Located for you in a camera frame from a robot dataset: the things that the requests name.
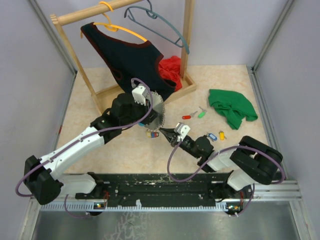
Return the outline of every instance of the wooden clothing rack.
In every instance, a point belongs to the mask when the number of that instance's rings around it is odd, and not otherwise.
[[[112,0],[108,3],[113,8],[113,10],[135,4],[142,0]],[[187,44],[190,44],[191,32],[192,32],[192,20],[193,20],[193,12],[194,12],[195,0],[185,0],[184,4],[184,20],[183,20],[183,37],[185,38]],[[113,99],[115,99],[118,94],[123,93],[123,90],[119,85],[114,85],[108,87],[106,89],[100,90],[96,92],[92,87],[88,76],[82,67],[75,50],[73,49],[65,31],[63,30],[63,26],[78,22],[83,19],[87,19],[102,13],[109,12],[110,8],[105,4],[98,4],[92,7],[88,7],[79,11],[75,11],[72,13],[68,13],[62,16],[56,16],[55,14],[50,15],[52,23],[54,24],[57,32],[59,33],[66,49],[74,60],[78,71],[80,72],[86,86],[88,87],[93,101],[99,111],[102,114],[105,109],[109,108],[112,104]],[[182,88],[177,92],[174,92],[165,103],[172,102],[176,99],[183,97],[193,91],[196,90],[197,86],[192,78],[187,73],[187,65],[188,65],[188,54],[186,53],[185,48],[183,47],[181,50],[181,66],[180,66],[180,77]]]

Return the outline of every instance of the green towel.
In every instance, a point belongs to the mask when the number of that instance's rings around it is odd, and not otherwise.
[[[232,129],[238,130],[244,117],[250,122],[258,119],[254,107],[243,94],[220,89],[210,89],[209,93],[210,106],[226,117],[226,122]]]

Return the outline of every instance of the red fabric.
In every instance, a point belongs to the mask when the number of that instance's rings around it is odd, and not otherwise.
[[[169,79],[176,83],[175,92],[182,88],[180,81],[180,65],[181,59],[172,56],[159,62],[159,74],[163,79]]]

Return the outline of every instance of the teal plastic hanger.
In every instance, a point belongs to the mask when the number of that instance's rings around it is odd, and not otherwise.
[[[185,38],[184,38],[184,37],[182,36],[182,34],[178,31],[178,29],[176,29],[175,26],[173,26],[173,25],[172,25],[169,21],[167,21],[165,18],[163,18],[162,16],[160,16],[160,15],[157,14],[156,12],[152,11],[152,4],[151,4],[150,0],[147,0],[147,2],[148,2],[149,5],[150,5],[150,9],[147,9],[147,8],[145,8],[145,7],[142,7],[142,6],[130,6],[130,7],[128,7],[128,8],[125,10],[125,12],[124,12],[124,17],[126,18],[126,17],[128,16],[128,18],[129,18],[131,21],[133,21],[134,23],[139,24],[140,26],[148,29],[149,31],[151,31],[151,32],[159,35],[160,37],[162,37],[162,38],[164,38],[165,40],[169,41],[170,43],[176,45],[177,47],[179,47],[179,48],[183,48],[183,47],[184,47],[186,53],[189,54],[189,53],[190,53],[190,51],[189,51],[189,46],[188,46]],[[161,19],[161,20],[164,21],[167,25],[169,25],[170,28],[172,28],[172,29],[176,32],[176,34],[179,36],[179,38],[178,38],[176,41],[173,41],[173,40],[167,38],[166,36],[162,35],[161,33],[159,33],[159,32],[157,32],[157,31],[155,31],[155,30],[153,30],[153,29],[151,29],[151,28],[143,25],[142,23],[136,21],[134,15],[132,14],[132,12],[131,12],[130,9],[142,9],[142,10],[144,10],[144,11],[146,12],[146,14],[147,14],[150,18],[152,18],[152,19],[156,19],[156,18]]]

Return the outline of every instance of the black garment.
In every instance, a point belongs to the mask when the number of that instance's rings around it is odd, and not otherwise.
[[[144,81],[151,91],[156,91],[163,100],[175,91],[175,82],[160,77],[158,67],[164,56],[150,41],[141,44],[121,41],[103,34],[93,22],[82,26],[81,31],[126,93],[132,91],[132,78]]]

